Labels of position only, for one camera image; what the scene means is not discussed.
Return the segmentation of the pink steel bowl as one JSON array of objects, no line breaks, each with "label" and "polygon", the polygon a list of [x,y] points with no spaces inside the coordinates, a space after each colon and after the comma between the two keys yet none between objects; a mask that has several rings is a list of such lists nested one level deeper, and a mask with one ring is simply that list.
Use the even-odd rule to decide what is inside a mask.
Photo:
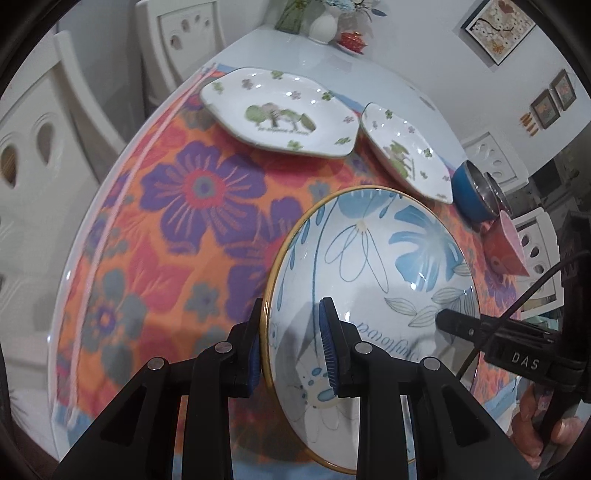
[{"label": "pink steel bowl", "polygon": [[493,193],[496,197],[497,204],[499,206],[499,210],[506,212],[510,217],[512,217],[513,216],[513,209],[509,203],[507,196],[505,195],[504,191],[500,187],[500,185],[497,183],[495,178],[489,172],[485,172],[484,176],[487,179],[487,181],[489,182],[491,190],[493,191]]}]

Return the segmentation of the small framed picture lower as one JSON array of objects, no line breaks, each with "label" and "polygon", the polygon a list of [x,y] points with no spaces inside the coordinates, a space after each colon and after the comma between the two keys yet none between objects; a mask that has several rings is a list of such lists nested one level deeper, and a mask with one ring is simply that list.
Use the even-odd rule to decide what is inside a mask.
[{"label": "small framed picture lower", "polygon": [[549,89],[545,89],[540,93],[532,102],[531,109],[544,130],[548,129],[560,118],[559,109]]}]

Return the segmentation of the small hexagonal forest plate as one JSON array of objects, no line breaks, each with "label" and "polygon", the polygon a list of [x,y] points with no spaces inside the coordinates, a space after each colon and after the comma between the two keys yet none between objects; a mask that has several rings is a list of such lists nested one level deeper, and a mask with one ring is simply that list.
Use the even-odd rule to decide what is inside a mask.
[{"label": "small hexagonal forest plate", "polygon": [[377,103],[369,103],[361,127],[383,167],[414,194],[452,204],[451,174],[441,157],[409,121]]}]

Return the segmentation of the large hexagonal forest plate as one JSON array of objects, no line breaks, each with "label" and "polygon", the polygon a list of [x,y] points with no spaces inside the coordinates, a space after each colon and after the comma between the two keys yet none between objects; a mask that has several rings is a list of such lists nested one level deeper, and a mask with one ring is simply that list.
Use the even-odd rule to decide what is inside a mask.
[{"label": "large hexagonal forest plate", "polygon": [[355,148],[356,113],[307,77],[240,68],[202,87],[199,97],[224,130],[266,151],[332,159]]}]

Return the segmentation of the small framed picture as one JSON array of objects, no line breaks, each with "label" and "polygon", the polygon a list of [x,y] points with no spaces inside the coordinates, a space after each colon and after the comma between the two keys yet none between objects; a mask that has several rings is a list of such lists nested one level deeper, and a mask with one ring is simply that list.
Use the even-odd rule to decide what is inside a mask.
[{"label": "small framed picture", "polygon": [[565,69],[561,70],[554,78],[551,82],[551,87],[564,111],[568,110],[577,99],[575,89]]},{"label": "small framed picture", "polygon": [[532,102],[531,109],[544,130],[548,129],[560,118],[559,109],[549,89],[545,89],[540,93]]}]

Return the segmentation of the round blue leaf plate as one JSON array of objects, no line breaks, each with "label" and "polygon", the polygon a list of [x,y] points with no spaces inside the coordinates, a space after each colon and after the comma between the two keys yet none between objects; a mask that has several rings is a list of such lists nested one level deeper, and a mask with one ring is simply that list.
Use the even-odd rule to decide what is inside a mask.
[{"label": "round blue leaf plate", "polygon": [[451,309],[478,316],[476,283],[449,229],[425,205],[386,187],[319,201],[287,235],[263,298],[263,373],[304,451],[322,466],[356,470],[360,403],[329,385],[318,304],[393,357],[427,356],[457,370],[468,345],[436,327]]}]

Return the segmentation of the blue steel bowl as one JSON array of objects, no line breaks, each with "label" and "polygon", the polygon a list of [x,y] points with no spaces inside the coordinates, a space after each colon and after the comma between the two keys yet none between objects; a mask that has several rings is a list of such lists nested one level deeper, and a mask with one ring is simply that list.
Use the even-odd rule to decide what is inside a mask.
[{"label": "blue steel bowl", "polygon": [[454,203],[473,223],[495,220],[500,207],[491,184],[470,160],[463,162],[452,176]]}]

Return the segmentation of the red lidded sugar bowl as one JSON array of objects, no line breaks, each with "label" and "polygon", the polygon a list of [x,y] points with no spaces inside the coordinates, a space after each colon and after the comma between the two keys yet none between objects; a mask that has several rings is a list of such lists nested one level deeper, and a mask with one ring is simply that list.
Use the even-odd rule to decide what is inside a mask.
[{"label": "red lidded sugar bowl", "polygon": [[342,32],[339,34],[337,45],[349,54],[355,55],[363,55],[363,50],[367,47],[363,35],[358,31]]}]

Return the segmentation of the white chair far right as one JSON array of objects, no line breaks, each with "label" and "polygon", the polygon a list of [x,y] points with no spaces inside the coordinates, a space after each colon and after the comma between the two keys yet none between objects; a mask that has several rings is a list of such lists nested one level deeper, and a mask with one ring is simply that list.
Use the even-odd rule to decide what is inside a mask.
[{"label": "white chair far right", "polygon": [[529,171],[513,146],[494,128],[461,141],[469,160],[490,173],[506,194],[529,183]]}]

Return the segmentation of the orange hanging wall ornament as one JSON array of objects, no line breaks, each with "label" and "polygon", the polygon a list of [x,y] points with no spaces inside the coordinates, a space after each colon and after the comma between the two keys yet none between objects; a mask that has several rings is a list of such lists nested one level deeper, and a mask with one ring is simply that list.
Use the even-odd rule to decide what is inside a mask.
[{"label": "orange hanging wall ornament", "polygon": [[520,123],[530,137],[533,137],[539,131],[539,125],[533,113],[528,112],[520,118]]}]

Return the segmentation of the pink patterned melamine bowl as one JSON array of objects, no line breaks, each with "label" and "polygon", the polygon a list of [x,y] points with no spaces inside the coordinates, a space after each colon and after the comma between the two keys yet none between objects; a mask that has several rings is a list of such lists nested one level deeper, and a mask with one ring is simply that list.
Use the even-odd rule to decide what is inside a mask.
[{"label": "pink patterned melamine bowl", "polygon": [[517,229],[506,211],[501,211],[484,233],[483,250],[497,274],[529,277]]}]

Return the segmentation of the white chair near left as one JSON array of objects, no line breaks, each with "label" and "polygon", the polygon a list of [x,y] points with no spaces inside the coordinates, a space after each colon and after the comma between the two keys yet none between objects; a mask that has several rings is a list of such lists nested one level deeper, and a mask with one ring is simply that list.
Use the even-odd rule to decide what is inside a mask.
[{"label": "white chair near left", "polygon": [[50,32],[1,96],[1,343],[42,367],[61,275],[98,189],[85,147],[109,166],[125,143],[83,75],[69,31]]}]

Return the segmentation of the small framed picture upper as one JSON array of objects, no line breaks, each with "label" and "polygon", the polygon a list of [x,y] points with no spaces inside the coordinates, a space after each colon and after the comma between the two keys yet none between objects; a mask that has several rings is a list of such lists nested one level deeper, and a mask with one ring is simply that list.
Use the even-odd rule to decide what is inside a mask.
[{"label": "small framed picture upper", "polygon": [[577,99],[575,89],[565,69],[561,70],[554,78],[551,82],[551,87],[564,111],[568,110]]}]

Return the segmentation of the white chair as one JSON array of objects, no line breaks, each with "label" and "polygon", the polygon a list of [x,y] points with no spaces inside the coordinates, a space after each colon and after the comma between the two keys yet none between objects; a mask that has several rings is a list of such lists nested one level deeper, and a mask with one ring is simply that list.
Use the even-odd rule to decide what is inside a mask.
[{"label": "white chair", "polygon": [[152,107],[225,47],[217,1],[142,0],[135,22]]},{"label": "white chair", "polygon": [[69,31],[50,32],[1,96],[1,343],[42,367],[61,275],[98,189],[85,147],[109,166],[125,143],[83,75]]},{"label": "white chair", "polygon": [[513,146],[494,128],[461,141],[469,160],[490,173],[506,194],[529,183],[529,171]]},{"label": "white chair", "polygon": [[513,220],[525,253],[528,277],[516,278],[516,289],[523,294],[560,260],[557,234],[550,215],[538,207]]}]

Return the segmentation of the large framed wall picture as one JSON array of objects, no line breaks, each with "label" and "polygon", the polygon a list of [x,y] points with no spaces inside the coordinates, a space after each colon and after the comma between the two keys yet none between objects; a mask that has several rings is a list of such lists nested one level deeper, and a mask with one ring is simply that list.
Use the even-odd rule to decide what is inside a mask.
[{"label": "large framed wall picture", "polygon": [[500,66],[535,26],[513,1],[488,0],[481,2],[462,29]]}]

